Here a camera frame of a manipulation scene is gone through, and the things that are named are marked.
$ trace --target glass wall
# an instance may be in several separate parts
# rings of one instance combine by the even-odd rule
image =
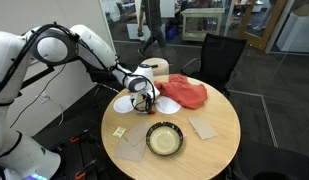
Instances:
[[[242,136],[309,156],[309,0],[143,1],[101,0],[120,62],[159,57],[180,73],[206,33],[250,38],[227,85]]]

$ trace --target floor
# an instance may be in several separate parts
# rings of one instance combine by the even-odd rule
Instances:
[[[121,32],[127,33],[126,29],[120,28]],[[121,56],[120,62],[134,71],[144,60],[136,51],[142,43],[118,39],[119,34],[113,33],[112,36],[117,54]],[[174,63],[170,66],[170,73],[179,73],[186,62],[200,54],[200,43],[182,42],[181,46],[173,43],[177,41],[180,40],[176,37],[167,42],[168,54]],[[155,56],[157,46],[153,45],[147,54]],[[108,85],[122,89],[115,81],[108,82]],[[71,128],[70,122],[79,117],[93,122],[95,126],[91,131],[99,133],[104,111],[116,93],[101,88],[94,96],[96,88],[64,112],[64,126]],[[309,55],[265,54],[246,46],[228,89],[231,92],[229,101],[240,119],[242,137],[309,156]],[[38,133],[36,138],[57,127],[59,121],[60,117]],[[80,128],[78,130],[85,130],[86,127],[82,125]],[[100,135],[97,139],[100,160],[106,165],[102,179],[129,179],[107,158]],[[225,179],[224,174],[216,179]]]

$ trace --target wall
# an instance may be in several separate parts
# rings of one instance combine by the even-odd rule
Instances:
[[[66,27],[84,24],[100,35],[114,49],[108,25],[98,0],[0,0],[0,31],[19,35],[33,27],[54,21]],[[62,66],[56,67],[55,72],[21,91],[23,96],[17,98],[8,111],[7,123],[9,125],[61,68]],[[42,63],[30,66],[26,78],[43,69],[45,69],[45,65]],[[53,101],[44,104],[36,102],[31,105],[20,116],[13,128],[30,136],[35,135],[59,116],[62,109],[66,110],[92,87],[94,84],[80,62],[67,64],[45,90]]]

